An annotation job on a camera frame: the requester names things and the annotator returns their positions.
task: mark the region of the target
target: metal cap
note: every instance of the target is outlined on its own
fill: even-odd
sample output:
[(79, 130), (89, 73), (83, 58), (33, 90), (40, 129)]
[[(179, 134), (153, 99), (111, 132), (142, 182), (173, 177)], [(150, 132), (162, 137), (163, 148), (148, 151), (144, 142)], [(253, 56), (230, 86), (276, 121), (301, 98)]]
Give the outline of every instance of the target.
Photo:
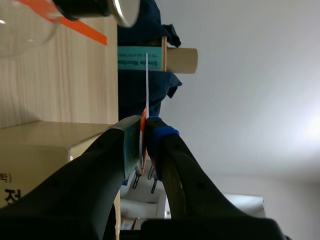
[(140, 0), (107, 0), (111, 13), (121, 27), (132, 27), (138, 18)]
[(132, 27), (138, 18), (140, 0), (53, 0), (57, 9), (70, 21), (79, 18), (114, 15), (121, 27)]

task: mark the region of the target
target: beige box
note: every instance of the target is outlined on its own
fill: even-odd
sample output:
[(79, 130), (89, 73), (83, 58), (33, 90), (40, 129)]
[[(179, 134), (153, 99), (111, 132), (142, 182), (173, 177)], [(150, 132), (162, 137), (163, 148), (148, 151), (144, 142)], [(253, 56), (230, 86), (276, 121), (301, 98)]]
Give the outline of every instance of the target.
[(0, 129), (0, 207), (79, 157), (109, 126), (37, 121)]
[(121, 230), (133, 230), (136, 222), (136, 218), (122, 217), (121, 218)]

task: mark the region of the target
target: teal label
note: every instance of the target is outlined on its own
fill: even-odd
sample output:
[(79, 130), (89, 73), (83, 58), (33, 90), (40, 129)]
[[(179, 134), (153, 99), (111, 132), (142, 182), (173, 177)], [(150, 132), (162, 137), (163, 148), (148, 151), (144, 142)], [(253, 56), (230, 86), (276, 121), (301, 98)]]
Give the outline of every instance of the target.
[(160, 70), (162, 49), (159, 46), (118, 46), (118, 69), (146, 70), (146, 53), (149, 70)]

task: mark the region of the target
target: dark cloth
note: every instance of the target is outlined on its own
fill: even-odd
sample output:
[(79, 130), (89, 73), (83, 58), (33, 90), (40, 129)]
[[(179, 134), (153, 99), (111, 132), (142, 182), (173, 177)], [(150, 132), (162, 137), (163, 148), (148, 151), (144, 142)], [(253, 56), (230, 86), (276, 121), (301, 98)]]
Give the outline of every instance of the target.
[(172, 24), (161, 25), (160, 10), (154, 0), (141, 0), (140, 11), (135, 25), (131, 28), (118, 26), (118, 44), (149, 41), (167, 37), (168, 43), (179, 47), (180, 39)]
[[(158, 116), (161, 101), (172, 98), (182, 83), (171, 72), (149, 71), (149, 112)], [(146, 71), (118, 70), (119, 120), (141, 115), (146, 107)]]

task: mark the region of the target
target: orange stripe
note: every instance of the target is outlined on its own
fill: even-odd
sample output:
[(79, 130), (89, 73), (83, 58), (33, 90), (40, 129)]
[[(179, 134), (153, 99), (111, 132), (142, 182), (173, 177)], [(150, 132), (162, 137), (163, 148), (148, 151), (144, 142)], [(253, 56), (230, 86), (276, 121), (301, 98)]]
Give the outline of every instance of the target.
[(68, 28), (71, 28), (78, 33), (81, 33), (98, 43), (103, 45), (107, 45), (107, 37), (102, 33), (98, 32), (97, 30), (93, 29), (92, 27), (84, 24), (82, 21), (69, 21), (65, 17), (61, 17), (60, 23), (65, 25)]
[[(56, 6), (53, 3), (47, 2), (46, 0), (17, 0), (18, 2), (30, 7), (36, 14), (47, 19), (48, 21), (52, 20), (49, 18), (49, 13), (54, 13), (57, 11)], [(91, 38), (98, 43), (107, 45), (107, 37), (92, 27), (86, 25), (81, 21), (69, 21), (65, 17), (60, 17), (60, 23), (70, 29), (75, 30), (76, 32)]]

